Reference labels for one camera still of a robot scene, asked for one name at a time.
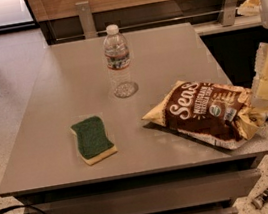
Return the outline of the brown chip bag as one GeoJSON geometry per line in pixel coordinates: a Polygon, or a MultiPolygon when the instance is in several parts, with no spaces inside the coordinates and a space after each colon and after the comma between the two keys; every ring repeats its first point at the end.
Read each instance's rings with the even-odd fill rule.
{"type": "Polygon", "coordinates": [[[251,105],[251,90],[208,82],[177,81],[143,119],[214,146],[235,150],[268,118],[268,105],[251,105]]]}

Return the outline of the yellow bag on counter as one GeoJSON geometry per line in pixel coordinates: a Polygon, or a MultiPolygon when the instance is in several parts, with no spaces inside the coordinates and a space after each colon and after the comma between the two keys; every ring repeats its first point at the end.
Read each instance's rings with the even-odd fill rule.
{"type": "Polygon", "coordinates": [[[240,4],[236,13],[242,16],[258,15],[260,13],[260,1],[261,0],[245,0],[243,4],[240,4]]]}

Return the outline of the clear plastic water bottle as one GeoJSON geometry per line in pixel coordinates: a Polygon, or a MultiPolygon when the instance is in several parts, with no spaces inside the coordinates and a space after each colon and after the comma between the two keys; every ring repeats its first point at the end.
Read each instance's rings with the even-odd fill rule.
{"type": "Polygon", "coordinates": [[[134,95],[138,85],[131,78],[128,41],[120,33],[118,26],[111,24],[106,27],[106,37],[103,42],[112,93],[115,97],[123,99],[134,95]]]}

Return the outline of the green yellow sponge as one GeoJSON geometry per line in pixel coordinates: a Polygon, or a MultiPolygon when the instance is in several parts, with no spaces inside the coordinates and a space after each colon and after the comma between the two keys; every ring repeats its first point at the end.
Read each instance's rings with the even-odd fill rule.
{"type": "Polygon", "coordinates": [[[118,151],[115,144],[107,137],[103,120],[98,116],[75,123],[71,126],[71,132],[76,137],[81,159],[89,166],[103,161],[118,151]]]}

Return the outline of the grey table with drawers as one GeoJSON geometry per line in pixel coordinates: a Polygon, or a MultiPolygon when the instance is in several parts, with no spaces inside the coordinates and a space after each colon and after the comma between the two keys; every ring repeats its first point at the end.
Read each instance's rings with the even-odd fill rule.
{"type": "Polygon", "coordinates": [[[260,178],[268,140],[216,148],[146,122],[180,80],[227,77],[191,25],[131,32],[130,98],[110,89],[101,39],[49,47],[0,186],[47,214],[236,214],[235,200],[260,178]],[[71,126],[103,120],[117,152],[87,165],[71,126]]]}

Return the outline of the right metal bracket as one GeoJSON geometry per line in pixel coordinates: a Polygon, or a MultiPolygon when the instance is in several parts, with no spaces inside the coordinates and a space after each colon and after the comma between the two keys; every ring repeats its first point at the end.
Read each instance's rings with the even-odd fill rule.
{"type": "Polygon", "coordinates": [[[232,26],[235,22],[238,0],[223,0],[218,21],[223,27],[232,26]]]}

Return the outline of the metal bracket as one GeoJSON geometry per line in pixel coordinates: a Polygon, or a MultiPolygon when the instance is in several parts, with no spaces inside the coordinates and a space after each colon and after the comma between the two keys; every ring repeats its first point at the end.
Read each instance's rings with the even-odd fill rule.
{"type": "Polygon", "coordinates": [[[218,21],[223,27],[232,26],[235,22],[238,0],[223,0],[218,21]]]}
{"type": "Polygon", "coordinates": [[[94,17],[88,1],[75,4],[80,19],[80,25],[86,39],[97,38],[97,30],[94,24],[94,17]]]}

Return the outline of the left metal bracket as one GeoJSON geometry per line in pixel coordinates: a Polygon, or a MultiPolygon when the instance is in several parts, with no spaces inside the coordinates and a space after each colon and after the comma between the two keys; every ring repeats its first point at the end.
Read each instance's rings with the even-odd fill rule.
{"type": "Polygon", "coordinates": [[[75,4],[80,19],[80,25],[86,39],[97,38],[97,30],[94,24],[94,17],[88,1],[75,4]]]}

